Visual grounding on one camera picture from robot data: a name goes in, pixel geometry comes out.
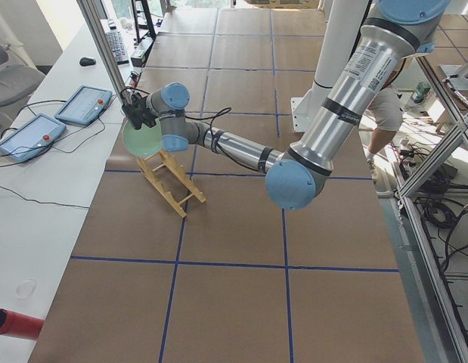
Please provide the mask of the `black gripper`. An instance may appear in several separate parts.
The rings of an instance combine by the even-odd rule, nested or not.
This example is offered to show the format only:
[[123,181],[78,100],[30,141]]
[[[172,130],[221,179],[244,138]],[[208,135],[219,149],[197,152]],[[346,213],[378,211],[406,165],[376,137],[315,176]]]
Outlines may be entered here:
[[122,105],[122,111],[134,130],[141,129],[143,125],[153,128],[157,124],[156,117],[147,108],[146,99],[139,94],[131,94],[129,100]]

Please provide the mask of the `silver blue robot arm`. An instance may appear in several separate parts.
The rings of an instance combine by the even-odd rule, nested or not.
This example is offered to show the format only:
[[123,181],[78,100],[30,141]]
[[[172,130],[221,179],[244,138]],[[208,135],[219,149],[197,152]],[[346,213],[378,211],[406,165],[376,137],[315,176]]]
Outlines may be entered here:
[[178,82],[122,98],[123,144],[137,157],[183,151],[198,144],[263,173],[268,196],[283,209],[301,209],[320,194],[333,158],[400,61],[430,53],[446,1],[336,1],[321,52],[336,82],[324,100],[308,92],[295,112],[306,130],[280,152],[217,129],[212,117],[185,113],[188,90]]

